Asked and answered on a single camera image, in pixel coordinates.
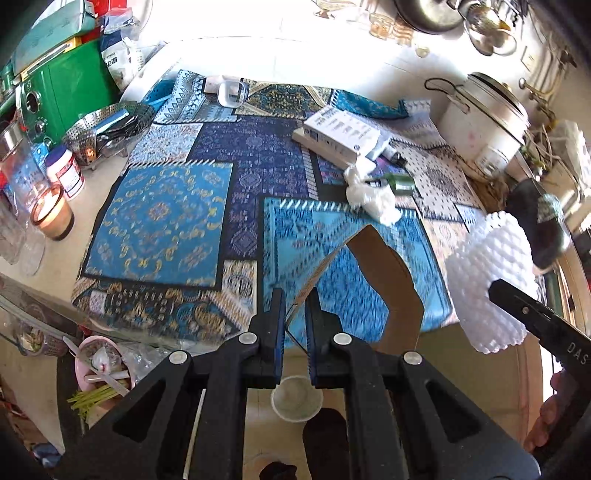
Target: cardboard piece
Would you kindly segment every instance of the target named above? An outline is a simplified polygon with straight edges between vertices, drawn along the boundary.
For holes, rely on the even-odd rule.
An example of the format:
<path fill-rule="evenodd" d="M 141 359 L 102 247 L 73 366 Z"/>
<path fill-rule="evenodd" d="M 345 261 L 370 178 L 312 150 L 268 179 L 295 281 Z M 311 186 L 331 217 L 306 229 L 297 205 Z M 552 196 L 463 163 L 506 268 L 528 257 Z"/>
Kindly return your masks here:
<path fill-rule="evenodd" d="M 386 245 L 372 225 L 363 227 L 322 259 L 296 295 L 286 326 L 289 327 L 326 267 L 345 245 L 357 259 L 365 279 L 388 307 L 388 320 L 384 333 L 379 342 L 374 344 L 374 348 L 391 355 L 400 355 L 408 350 L 414 350 L 423 322 L 423 302 L 414 289 L 408 267 L 400 255 Z"/>

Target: rice cooker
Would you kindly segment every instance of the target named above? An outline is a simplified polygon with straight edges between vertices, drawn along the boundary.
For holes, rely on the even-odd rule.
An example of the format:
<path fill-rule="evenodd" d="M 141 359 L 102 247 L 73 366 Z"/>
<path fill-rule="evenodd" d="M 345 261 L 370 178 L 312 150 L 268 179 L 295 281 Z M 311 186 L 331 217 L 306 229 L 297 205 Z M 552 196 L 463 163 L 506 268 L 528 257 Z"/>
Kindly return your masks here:
<path fill-rule="evenodd" d="M 444 81 L 453 93 L 429 83 Z M 439 133 L 461 157 L 462 170 L 482 182 L 497 178 L 524 145 L 529 127 L 527 112 L 509 89 L 484 73 L 471 73 L 464 85 L 429 79 L 428 90 L 447 93 L 450 104 L 437 126 Z"/>

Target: human hand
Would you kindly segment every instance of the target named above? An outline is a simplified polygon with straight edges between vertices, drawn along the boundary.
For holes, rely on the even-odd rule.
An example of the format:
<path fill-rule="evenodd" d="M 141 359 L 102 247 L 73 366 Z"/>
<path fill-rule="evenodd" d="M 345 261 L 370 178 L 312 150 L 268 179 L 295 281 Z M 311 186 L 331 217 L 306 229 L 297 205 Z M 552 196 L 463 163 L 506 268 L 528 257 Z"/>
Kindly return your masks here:
<path fill-rule="evenodd" d="M 561 380 L 563 378 L 564 370 L 556 372 L 550 379 L 550 386 L 560 392 Z M 552 395 L 540 407 L 540 416 L 535 421 L 531 432 L 525 437 L 523 448 L 532 453 L 536 447 L 542 447 L 548 442 L 549 427 L 556 421 L 558 417 L 558 394 Z"/>

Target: plastic wrap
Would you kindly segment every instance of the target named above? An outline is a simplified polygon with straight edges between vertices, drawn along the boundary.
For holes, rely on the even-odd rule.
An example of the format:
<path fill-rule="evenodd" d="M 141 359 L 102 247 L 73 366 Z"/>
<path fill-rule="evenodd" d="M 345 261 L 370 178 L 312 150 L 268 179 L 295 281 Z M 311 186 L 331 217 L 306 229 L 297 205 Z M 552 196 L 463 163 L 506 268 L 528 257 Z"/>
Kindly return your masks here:
<path fill-rule="evenodd" d="M 499 278 L 537 298 L 534 262 L 525 232 L 506 212 L 487 215 L 446 260 L 447 285 L 462 329 L 472 346 L 496 353 L 523 343 L 527 330 L 488 298 Z"/>
<path fill-rule="evenodd" d="M 114 8 L 103 20 L 100 54 L 121 92 L 145 64 L 137 46 L 140 31 L 139 21 L 130 8 Z"/>
<path fill-rule="evenodd" d="M 123 356 L 123 362 L 129 369 L 131 379 L 136 384 L 171 352 L 163 347 L 154 348 L 146 343 L 136 342 L 121 342 L 117 347 Z"/>
<path fill-rule="evenodd" d="M 591 156 L 579 126 L 570 120 L 561 120 L 548 138 L 552 155 L 558 155 L 580 183 L 591 187 Z"/>
<path fill-rule="evenodd" d="M 365 180 L 369 179 L 368 173 L 375 168 L 375 164 L 370 160 L 363 160 L 347 168 L 343 174 L 349 185 L 347 201 L 353 208 L 363 207 L 377 222 L 392 226 L 401 217 L 400 211 L 396 208 L 396 197 L 390 186 L 376 188 L 365 183 Z"/>

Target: glass cup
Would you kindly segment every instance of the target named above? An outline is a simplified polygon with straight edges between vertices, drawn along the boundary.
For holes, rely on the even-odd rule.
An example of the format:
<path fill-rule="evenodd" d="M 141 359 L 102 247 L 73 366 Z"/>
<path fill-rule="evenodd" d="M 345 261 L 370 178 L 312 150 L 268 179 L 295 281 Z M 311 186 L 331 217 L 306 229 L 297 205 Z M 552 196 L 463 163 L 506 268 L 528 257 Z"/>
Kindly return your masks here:
<path fill-rule="evenodd" d="M 22 134 L 17 122 L 0 134 L 0 170 L 8 179 L 18 200 L 31 212 L 39 199 L 51 188 L 33 157 L 29 139 Z"/>
<path fill-rule="evenodd" d="M 0 255 L 11 265 L 19 258 L 26 240 L 24 228 L 17 222 L 10 210 L 10 204 L 3 195 L 0 197 Z"/>
<path fill-rule="evenodd" d="M 226 108 L 238 108 L 248 97 L 248 84 L 235 80 L 220 83 L 217 101 Z"/>

